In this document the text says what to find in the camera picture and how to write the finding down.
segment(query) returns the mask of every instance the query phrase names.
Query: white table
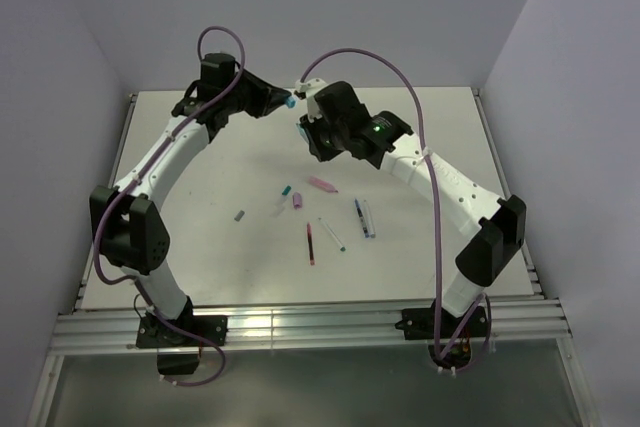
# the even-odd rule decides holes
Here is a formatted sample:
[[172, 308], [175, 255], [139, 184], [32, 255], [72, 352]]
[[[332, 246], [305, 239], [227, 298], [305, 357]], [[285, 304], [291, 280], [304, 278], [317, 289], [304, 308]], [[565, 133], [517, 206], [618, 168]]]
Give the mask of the white table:
[[[469, 88], [419, 88], [427, 143], [468, 177], [502, 193], [476, 105]], [[390, 110], [415, 129], [416, 114], [402, 88], [357, 89], [370, 113]], [[142, 92], [126, 133], [117, 176], [124, 176], [163, 130], [182, 92]], [[295, 127], [304, 103], [256, 120], [233, 116], [229, 125], [187, 168], [169, 194], [162, 216], [171, 234], [169, 265], [194, 305], [265, 305], [432, 298], [434, 244], [432, 206], [396, 179], [343, 153], [319, 163]], [[340, 191], [309, 185], [310, 175]], [[304, 207], [274, 217], [286, 185]], [[365, 239], [354, 197], [367, 199], [377, 238]], [[246, 212], [234, 221], [239, 210]], [[347, 247], [338, 251], [317, 222], [325, 218]], [[316, 265], [309, 265], [306, 222], [311, 221]], [[445, 279], [466, 245], [443, 219]], [[121, 272], [103, 259], [111, 278]], [[522, 254], [488, 289], [492, 296], [533, 294]], [[82, 308], [130, 308], [127, 283], [106, 286], [89, 276]]]

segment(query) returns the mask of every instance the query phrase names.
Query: white marker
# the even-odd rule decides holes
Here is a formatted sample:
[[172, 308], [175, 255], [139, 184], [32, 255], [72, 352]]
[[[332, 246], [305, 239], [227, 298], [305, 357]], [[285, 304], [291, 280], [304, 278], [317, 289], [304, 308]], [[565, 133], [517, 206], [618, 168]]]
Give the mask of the white marker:
[[372, 239], [376, 238], [376, 228], [373, 226], [373, 216], [371, 215], [371, 209], [369, 208], [369, 202], [366, 200], [362, 201], [362, 206], [364, 207], [364, 218], [367, 221], [367, 227], [369, 228], [369, 237]]
[[342, 242], [340, 242], [340, 239], [338, 238], [336, 233], [333, 231], [333, 229], [331, 227], [329, 227], [329, 224], [327, 224], [327, 222], [322, 217], [318, 217], [318, 220], [320, 221], [320, 223], [324, 227], [324, 230], [326, 230], [327, 233], [331, 236], [333, 241], [336, 244], [338, 244], [338, 248], [340, 249], [340, 252], [344, 252], [345, 250], [347, 250], [347, 248], [344, 246], [344, 244]]

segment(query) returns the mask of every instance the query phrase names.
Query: red pen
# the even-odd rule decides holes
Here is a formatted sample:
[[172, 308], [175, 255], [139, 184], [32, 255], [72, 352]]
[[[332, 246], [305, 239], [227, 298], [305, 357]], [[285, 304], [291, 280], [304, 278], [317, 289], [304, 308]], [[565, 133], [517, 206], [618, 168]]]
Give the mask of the red pen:
[[309, 242], [309, 264], [316, 265], [313, 258], [313, 241], [311, 240], [311, 224], [309, 222], [307, 222], [307, 241]]

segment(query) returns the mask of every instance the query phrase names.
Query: wall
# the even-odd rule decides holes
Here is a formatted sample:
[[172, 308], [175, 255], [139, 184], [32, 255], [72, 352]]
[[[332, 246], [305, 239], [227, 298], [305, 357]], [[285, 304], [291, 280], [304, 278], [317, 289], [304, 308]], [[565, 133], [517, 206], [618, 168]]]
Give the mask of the wall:
[[[359, 46], [397, 61], [416, 85], [484, 84], [525, 0], [75, 0], [134, 89], [184, 89], [198, 74], [195, 39], [210, 24], [236, 29], [248, 66], [280, 85], [318, 55]], [[210, 49], [237, 52], [218, 36]], [[319, 70], [368, 86], [399, 85], [370, 60]]]
[[638, 425], [640, 0], [528, 0], [484, 92], [606, 425]]
[[0, 418], [13, 426], [75, 299], [88, 196], [107, 178], [125, 96], [70, 0], [0, 0], [0, 12]]

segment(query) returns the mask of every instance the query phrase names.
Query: blue pen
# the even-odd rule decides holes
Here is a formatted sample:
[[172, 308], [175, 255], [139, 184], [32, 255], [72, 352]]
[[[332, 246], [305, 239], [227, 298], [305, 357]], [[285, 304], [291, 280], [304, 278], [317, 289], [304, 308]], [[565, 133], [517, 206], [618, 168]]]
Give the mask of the blue pen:
[[358, 199], [356, 199], [356, 210], [358, 211], [358, 217], [360, 217], [360, 225], [362, 225], [364, 236], [368, 239], [369, 231], [367, 230], [367, 222], [364, 220], [364, 215], [362, 215], [362, 210], [360, 209], [360, 203], [358, 202]]

